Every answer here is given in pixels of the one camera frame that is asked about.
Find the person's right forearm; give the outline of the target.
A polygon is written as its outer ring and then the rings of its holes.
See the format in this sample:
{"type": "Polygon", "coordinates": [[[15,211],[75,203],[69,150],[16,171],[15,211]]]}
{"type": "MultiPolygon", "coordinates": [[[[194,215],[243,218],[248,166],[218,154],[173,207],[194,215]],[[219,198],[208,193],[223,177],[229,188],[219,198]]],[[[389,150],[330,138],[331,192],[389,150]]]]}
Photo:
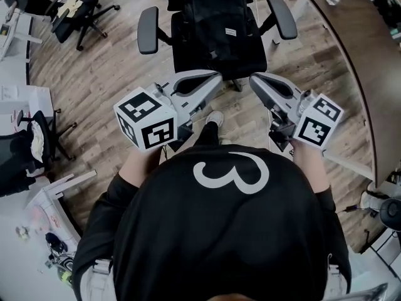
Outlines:
{"type": "Polygon", "coordinates": [[[320,193],[330,187],[325,170],[323,155],[319,149],[309,144],[293,139],[293,161],[303,171],[313,191],[320,193]]]}

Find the person's left forearm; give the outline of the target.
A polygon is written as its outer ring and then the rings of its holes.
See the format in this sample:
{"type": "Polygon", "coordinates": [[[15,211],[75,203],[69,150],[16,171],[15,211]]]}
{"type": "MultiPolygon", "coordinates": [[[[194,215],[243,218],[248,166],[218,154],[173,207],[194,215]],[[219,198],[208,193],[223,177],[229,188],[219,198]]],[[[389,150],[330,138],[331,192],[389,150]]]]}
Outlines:
{"type": "Polygon", "coordinates": [[[122,179],[129,184],[140,187],[146,178],[160,164],[162,148],[141,152],[133,148],[122,168],[118,172],[122,179]]]}

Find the person's black shirt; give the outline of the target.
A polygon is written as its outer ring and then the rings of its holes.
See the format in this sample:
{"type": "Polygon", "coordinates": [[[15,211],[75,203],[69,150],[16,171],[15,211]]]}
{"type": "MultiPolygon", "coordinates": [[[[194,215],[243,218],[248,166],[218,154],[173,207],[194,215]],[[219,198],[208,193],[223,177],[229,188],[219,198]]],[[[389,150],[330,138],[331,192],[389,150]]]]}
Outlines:
{"type": "Polygon", "coordinates": [[[116,175],[78,244],[78,301],[321,301],[350,291],[331,189],[266,149],[195,146],[135,187],[116,175]]]}

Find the pale yellow cloth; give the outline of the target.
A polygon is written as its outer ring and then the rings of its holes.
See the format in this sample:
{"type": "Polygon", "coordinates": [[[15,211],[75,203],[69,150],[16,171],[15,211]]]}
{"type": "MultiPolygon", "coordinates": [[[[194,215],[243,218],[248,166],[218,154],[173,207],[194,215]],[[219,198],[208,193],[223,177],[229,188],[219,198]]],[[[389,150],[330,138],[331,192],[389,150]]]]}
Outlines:
{"type": "Polygon", "coordinates": [[[62,5],[62,7],[59,8],[57,15],[60,18],[67,12],[66,17],[72,18],[82,4],[83,1],[81,0],[65,0],[64,5],[62,5]]]}

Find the black backpack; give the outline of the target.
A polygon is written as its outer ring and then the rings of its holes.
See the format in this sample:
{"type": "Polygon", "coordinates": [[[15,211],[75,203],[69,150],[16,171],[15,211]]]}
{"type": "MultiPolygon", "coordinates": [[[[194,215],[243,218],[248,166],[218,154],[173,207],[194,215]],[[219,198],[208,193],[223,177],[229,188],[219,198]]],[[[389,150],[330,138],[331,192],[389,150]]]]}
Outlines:
{"type": "Polygon", "coordinates": [[[252,36],[247,0],[184,0],[183,43],[205,61],[239,61],[252,36]]]}

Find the white box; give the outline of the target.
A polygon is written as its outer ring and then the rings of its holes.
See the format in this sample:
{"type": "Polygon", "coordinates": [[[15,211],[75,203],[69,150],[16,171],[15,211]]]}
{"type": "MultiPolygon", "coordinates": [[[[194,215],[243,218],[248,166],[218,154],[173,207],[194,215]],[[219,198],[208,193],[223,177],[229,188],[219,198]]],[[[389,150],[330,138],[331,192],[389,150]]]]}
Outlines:
{"type": "Polygon", "coordinates": [[[13,134],[16,130],[16,118],[20,111],[33,116],[42,111],[45,117],[53,115],[50,90],[47,87],[31,85],[0,85],[0,134],[13,134]]]}

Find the white crumpled cloth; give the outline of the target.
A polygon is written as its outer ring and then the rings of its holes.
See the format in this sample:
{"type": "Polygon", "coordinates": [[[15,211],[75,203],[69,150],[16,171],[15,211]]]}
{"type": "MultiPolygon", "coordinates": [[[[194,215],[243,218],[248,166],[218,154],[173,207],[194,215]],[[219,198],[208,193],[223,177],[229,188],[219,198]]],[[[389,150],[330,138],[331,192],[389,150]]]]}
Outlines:
{"type": "Polygon", "coordinates": [[[44,151],[44,135],[41,130],[39,123],[36,121],[32,121],[31,123],[31,131],[33,133],[33,139],[31,142],[31,153],[32,156],[39,161],[43,162],[43,151],[44,151]]]}

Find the dark brown curved table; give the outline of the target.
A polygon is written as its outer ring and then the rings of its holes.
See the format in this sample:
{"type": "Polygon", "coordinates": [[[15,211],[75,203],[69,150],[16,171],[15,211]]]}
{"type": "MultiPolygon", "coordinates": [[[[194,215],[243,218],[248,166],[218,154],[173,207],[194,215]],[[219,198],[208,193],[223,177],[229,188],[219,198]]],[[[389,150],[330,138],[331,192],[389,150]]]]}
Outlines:
{"type": "Polygon", "coordinates": [[[307,0],[322,17],[358,85],[381,185],[401,161],[401,53],[370,0],[307,0]]]}

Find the black office chair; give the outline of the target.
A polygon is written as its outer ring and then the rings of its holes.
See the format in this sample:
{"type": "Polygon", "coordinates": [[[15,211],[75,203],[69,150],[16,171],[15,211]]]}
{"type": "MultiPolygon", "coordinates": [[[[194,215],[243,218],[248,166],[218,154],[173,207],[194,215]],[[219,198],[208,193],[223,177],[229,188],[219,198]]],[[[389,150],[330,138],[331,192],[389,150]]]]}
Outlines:
{"type": "Polygon", "coordinates": [[[79,31],[80,35],[78,38],[76,49],[78,51],[83,50],[82,41],[86,35],[88,28],[92,28],[98,33],[103,39],[108,38],[108,34],[103,32],[98,26],[98,18],[111,11],[119,11],[121,6],[118,4],[112,4],[111,6],[102,9],[99,0],[78,0],[82,2],[78,8],[73,11],[72,16],[68,16],[72,11],[70,7],[67,7],[60,16],[55,17],[55,21],[52,24],[51,32],[54,33],[60,43],[64,43],[74,31],[79,31]]]}
{"type": "Polygon", "coordinates": [[[17,116],[16,123],[27,123],[25,130],[15,134],[0,135],[0,198],[27,191],[36,182],[34,172],[43,168],[44,173],[50,172],[52,163],[60,160],[59,152],[68,161],[76,159],[70,156],[60,143],[60,137],[70,129],[77,127],[73,122],[61,131],[56,130],[56,115],[60,109],[53,111],[53,118],[47,120],[42,111],[37,111],[33,117],[25,117],[23,111],[17,116]],[[44,135],[43,162],[37,161],[31,153],[33,133],[31,123],[39,123],[44,135]]]}

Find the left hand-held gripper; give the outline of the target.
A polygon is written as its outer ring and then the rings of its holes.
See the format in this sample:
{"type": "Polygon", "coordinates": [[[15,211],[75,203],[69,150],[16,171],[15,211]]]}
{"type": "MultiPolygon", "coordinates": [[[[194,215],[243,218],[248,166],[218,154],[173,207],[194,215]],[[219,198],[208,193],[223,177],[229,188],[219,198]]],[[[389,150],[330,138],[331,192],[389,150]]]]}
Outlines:
{"type": "Polygon", "coordinates": [[[140,151],[169,145],[176,152],[194,133],[192,112],[204,108],[221,85],[217,71],[181,71],[163,85],[136,88],[113,109],[121,131],[140,151]]]}

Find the person's leg black trousers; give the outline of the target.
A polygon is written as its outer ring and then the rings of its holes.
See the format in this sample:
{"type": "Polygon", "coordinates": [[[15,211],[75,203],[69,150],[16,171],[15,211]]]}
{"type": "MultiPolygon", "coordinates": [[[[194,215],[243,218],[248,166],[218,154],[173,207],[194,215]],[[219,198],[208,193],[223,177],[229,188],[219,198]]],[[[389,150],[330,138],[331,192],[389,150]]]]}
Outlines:
{"type": "Polygon", "coordinates": [[[200,132],[200,135],[196,142],[195,146],[217,146],[220,144],[219,136],[218,136],[219,126],[214,121],[209,121],[205,124],[203,129],[200,132]]]}

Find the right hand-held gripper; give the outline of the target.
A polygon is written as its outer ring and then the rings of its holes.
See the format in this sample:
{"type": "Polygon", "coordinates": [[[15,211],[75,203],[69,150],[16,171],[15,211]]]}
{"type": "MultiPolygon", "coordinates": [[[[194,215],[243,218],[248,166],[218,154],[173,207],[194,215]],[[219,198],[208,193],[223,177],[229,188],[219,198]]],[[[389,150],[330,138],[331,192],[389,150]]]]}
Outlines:
{"type": "Polygon", "coordinates": [[[344,113],[338,104],[312,90],[301,93],[287,78],[271,73],[253,73],[249,84],[274,117],[269,136],[281,151],[292,139],[326,147],[344,113]],[[292,98],[297,100],[290,105],[292,98]]]}

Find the black chair with padded armrests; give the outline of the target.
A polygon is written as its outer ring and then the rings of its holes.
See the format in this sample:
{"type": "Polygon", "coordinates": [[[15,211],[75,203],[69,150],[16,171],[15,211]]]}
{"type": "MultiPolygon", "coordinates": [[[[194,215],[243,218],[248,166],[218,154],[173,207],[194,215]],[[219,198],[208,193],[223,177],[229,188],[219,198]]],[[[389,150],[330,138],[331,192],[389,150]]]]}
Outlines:
{"type": "Polygon", "coordinates": [[[239,79],[267,70],[267,59],[262,42],[262,36],[265,32],[276,27],[283,40],[293,40],[298,35],[291,11],[283,0],[266,0],[271,13],[262,25],[257,24],[249,7],[252,1],[247,0],[247,10],[252,21],[252,36],[247,39],[246,53],[239,61],[205,61],[183,43],[182,11],[184,0],[168,0],[167,9],[173,13],[170,35],[167,35],[159,27],[158,7],[153,6],[142,11],[137,31],[139,52],[143,55],[155,54],[159,48],[159,41],[163,41],[172,47],[175,72],[189,70],[217,71],[222,75],[225,82],[232,81],[236,88],[239,88],[239,79]]]}

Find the person's white shoe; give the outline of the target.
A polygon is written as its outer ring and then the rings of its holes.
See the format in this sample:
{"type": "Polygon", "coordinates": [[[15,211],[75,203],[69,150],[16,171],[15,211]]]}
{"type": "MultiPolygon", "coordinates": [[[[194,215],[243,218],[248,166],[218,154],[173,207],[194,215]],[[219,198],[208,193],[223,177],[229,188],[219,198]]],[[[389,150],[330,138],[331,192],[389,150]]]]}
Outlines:
{"type": "Polygon", "coordinates": [[[206,124],[215,123],[218,127],[221,127],[224,122],[224,114],[220,111],[212,111],[206,118],[206,124]]]}

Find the white desk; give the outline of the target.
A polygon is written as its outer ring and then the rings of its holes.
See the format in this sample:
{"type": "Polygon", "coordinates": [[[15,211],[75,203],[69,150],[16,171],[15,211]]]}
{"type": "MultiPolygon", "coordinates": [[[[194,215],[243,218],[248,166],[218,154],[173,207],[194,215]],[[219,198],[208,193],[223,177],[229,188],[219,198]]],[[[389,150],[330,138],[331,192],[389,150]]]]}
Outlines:
{"type": "Polygon", "coordinates": [[[55,182],[41,176],[23,191],[0,198],[0,299],[2,301],[76,301],[56,267],[45,235],[54,233],[74,253],[80,230],[65,204],[66,194],[96,176],[72,174],[55,182]]]}
{"type": "Polygon", "coordinates": [[[43,22],[46,19],[46,16],[25,13],[16,9],[11,20],[6,22],[5,15],[6,5],[3,2],[0,2],[0,62],[22,61],[23,63],[29,63],[29,55],[26,54],[28,43],[41,45],[43,40],[31,36],[29,33],[23,32],[21,26],[27,21],[29,29],[34,19],[43,22]],[[11,55],[9,53],[10,47],[12,47],[13,43],[19,42],[25,43],[26,51],[19,51],[16,55],[11,55]]]}

